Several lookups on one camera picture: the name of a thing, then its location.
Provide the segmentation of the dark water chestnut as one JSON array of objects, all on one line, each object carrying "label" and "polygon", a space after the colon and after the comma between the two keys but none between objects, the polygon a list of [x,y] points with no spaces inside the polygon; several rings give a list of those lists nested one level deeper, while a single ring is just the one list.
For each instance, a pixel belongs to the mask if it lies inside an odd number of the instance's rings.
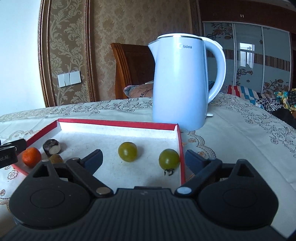
[{"label": "dark water chestnut", "polygon": [[43,144],[43,150],[47,156],[58,154],[61,151],[60,143],[55,139],[48,139]]}]

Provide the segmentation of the patterned pillow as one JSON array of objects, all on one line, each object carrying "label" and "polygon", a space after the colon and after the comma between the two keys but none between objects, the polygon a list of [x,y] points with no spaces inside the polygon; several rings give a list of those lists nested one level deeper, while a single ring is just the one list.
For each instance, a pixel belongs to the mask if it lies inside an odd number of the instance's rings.
[{"label": "patterned pillow", "polygon": [[123,89],[123,93],[128,98],[152,97],[153,81],[141,85],[128,85]]}]

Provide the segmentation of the colourful zigzag blanket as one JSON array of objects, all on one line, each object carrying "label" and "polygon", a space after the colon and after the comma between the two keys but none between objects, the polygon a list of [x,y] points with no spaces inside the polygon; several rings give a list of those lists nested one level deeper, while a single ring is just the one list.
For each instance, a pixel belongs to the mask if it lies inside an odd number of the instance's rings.
[{"label": "colourful zigzag blanket", "polygon": [[291,113],[295,112],[295,89],[290,91],[276,91],[268,94],[256,92],[244,86],[224,84],[220,92],[240,97],[269,113],[280,108],[287,109]]}]

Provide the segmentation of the white wall light switch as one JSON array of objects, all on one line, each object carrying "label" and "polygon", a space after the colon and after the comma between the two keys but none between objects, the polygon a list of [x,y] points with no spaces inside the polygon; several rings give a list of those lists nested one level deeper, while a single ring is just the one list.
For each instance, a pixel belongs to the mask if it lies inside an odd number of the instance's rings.
[{"label": "white wall light switch", "polygon": [[81,83],[80,71],[74,71],[70,73],[63,73],[58,75],[58,86],[60,88],[67,87],[74,84]]}]

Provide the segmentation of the red shallow cardboard tray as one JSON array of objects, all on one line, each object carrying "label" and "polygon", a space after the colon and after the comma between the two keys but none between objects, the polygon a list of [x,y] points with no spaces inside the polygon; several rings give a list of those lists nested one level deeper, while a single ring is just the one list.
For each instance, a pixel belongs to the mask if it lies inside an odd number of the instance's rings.
[{"label": "red shallow cardboard tray", "polygon": [[[175,190],[185,183],[185,167],[180,128],[177,124],[130,122],[113,120],[57,119],[27,140],[28,147],[43,152],[43,144],[49,139],[61,145],[61,157],[84,158],[96,149],[103,153],[103,163],[94,176],[107,186],[132,188],[157,186]],[[137,146],[138,157],[127,163],[118,155],[124,142]],[[173,149],[180,156],[180,165],[172,175],[159,166],[159,154]]]}]

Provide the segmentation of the small orange tangerine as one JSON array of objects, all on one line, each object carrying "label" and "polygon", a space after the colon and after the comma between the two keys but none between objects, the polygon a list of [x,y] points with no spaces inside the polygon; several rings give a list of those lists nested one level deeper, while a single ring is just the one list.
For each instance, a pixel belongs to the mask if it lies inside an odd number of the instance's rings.
[{"label": "small orange tangerine", "polygon": [[35,147],[27,148],[23,151],[22,161],[29,168],[34,168],[42,159],[40,151]]}]

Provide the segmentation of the green tomato without stem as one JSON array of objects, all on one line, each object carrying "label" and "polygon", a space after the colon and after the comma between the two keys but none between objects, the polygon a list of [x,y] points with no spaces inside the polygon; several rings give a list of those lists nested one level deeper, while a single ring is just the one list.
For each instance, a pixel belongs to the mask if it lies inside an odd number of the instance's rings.
[{"label": "green tomato without stem", "polygon": [[119,157],[126,162],[133,162],[137,159],[137,146],[132,142],[124,142],[118,148]]}]

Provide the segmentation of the white electric kettle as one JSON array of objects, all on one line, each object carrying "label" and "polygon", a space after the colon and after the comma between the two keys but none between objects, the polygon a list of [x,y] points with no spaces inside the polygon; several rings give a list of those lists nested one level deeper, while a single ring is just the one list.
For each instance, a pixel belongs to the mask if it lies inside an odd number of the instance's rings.
[{"label": "white electric kettle", "polygon": [[148,47],[155,62],[152,120],[176,123],[185,132],[200,129],[225,81],[222,46],[206,37],[171,33]]}]

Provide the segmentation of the tan longan fruit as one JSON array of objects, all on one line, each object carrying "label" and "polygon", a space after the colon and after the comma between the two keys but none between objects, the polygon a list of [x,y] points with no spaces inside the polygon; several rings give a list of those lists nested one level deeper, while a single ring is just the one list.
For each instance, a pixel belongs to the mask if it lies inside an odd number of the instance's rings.
[{"label": "tan longan fruit", "polygon": [[59,154],[53,154],[49,160],[52,164],[61,164],[64,162],[63,158]]}]

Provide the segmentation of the green tomato with stem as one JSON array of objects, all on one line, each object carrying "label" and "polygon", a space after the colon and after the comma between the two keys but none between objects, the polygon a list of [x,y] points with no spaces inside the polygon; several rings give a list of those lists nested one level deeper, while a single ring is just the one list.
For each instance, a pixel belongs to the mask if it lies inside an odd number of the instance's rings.
[{"label": "green tomato with stem", "polygon": [[159,155],[159,166],[164,170],[164,175],[173,175],[180,164],[180,156],[173,149],[165,149]]}]

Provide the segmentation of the floral sliding wardrobe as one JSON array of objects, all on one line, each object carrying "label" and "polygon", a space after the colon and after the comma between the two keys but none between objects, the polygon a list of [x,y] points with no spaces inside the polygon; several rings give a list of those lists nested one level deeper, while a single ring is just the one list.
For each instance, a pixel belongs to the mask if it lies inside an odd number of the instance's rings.
[{"label": "floral sliding wardrobe", "polygon": [[287,91],[292,78],[290,33],[272,27],[204,22],[204,36],[218,42],[226,58],[225,85],[260,93]]}]

